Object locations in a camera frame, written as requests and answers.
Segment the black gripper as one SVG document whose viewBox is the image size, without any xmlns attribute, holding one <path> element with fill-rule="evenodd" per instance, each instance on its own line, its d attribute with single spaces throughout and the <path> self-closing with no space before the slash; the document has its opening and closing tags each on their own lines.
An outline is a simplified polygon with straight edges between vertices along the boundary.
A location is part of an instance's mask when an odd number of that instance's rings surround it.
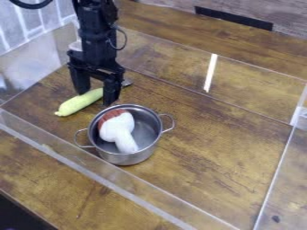
<svg viewBox="0 0 307 230">
<path fill-rule="evenodd" d="M 69 68 L 73 83 L 79 95 L 89 92 L 94 77 L 105 81 L 103 105 L 110 106 L 118 99 L 122 91 L 119 80 L 125 77 L 125 68 L 117 62 L 118 48 L 117 36 L 110 35 L 102 40 L 81 40 L 82 51 L 69 49 Z"/>
</svg>

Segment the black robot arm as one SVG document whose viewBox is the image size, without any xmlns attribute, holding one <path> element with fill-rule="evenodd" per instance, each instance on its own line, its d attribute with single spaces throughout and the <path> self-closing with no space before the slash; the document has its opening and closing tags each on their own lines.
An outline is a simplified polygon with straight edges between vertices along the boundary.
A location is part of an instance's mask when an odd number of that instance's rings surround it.
<svg viewBox="0 0 307 230">
<path fill-rule="evenodd" d="M 90 78 L 103 81 L 103 105 L 121 96 L 125 68 L 117 62 L 118 8 L 113 0 L 73 0 L 79 20 L 82 50 L 70 49 L 69 68 L 77 92 L 90 91 Z"/>
</svg>

